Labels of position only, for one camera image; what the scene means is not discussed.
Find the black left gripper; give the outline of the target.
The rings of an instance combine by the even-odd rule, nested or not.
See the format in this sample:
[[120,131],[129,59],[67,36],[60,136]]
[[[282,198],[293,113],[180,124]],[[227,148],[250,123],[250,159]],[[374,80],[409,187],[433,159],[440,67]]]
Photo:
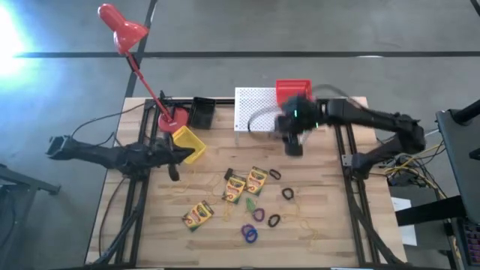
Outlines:
[[177,146],[164,140],[152,140],[149,143],[148,167],[161,167],[168,164],[192,164],[194,148]]

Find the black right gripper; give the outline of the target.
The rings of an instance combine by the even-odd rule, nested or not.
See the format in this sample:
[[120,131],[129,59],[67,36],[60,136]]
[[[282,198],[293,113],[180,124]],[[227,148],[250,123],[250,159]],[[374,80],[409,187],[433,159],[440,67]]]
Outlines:
[[305,96],[291,97],[281,105],[279,115],[280,132],[303,132],[318,128],[322,124],[322,112],[317,102]]

